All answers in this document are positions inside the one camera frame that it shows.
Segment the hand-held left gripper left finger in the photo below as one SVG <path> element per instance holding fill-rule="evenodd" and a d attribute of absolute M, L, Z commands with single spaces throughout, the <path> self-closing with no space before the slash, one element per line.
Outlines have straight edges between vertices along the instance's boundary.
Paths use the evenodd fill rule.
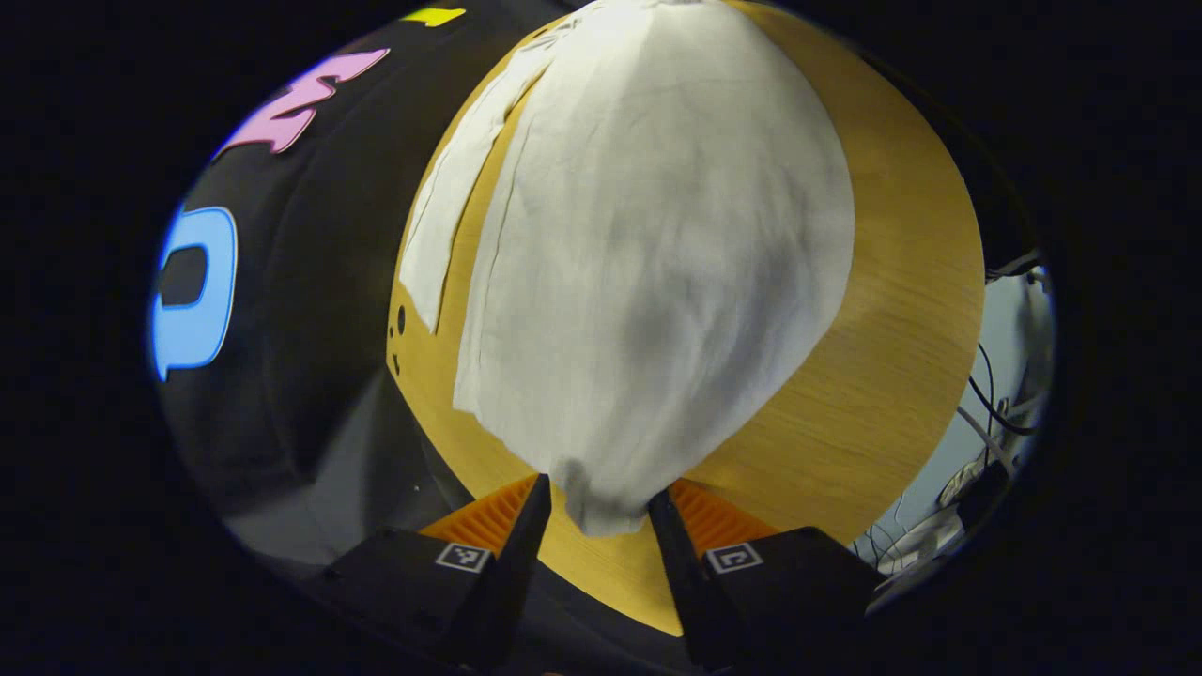
<path fill-rule="evenodd" d="M 490 672 L 514 645 L 552 512 L 532 474 L 419 530 L 380 530 L 319 573 L 319 601 L 462 672 Z"/>

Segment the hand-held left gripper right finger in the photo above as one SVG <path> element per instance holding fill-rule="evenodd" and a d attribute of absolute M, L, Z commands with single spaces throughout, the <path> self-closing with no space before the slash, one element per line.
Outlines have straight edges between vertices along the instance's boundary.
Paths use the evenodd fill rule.
<path fill-rule="evenodd" d="M 708 674 L 825 662 L 886 580 L 825 530 L 776 530 L 688 479 L 653 497 L 648 515 L 688 658 Z"/>

